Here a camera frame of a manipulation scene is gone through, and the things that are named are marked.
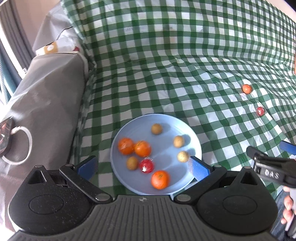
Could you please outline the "person's right hand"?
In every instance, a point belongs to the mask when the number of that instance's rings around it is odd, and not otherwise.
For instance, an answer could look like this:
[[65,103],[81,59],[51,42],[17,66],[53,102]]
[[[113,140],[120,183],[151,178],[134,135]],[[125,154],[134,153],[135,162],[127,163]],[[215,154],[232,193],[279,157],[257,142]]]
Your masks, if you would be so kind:
[[293,200],[289,195],[284,198],[283,204],[285,208],[282,213],[283,218],[281,219],[281,223],[284,225],[287,222],[291,221],[293,217],[293,210],[292,210]]

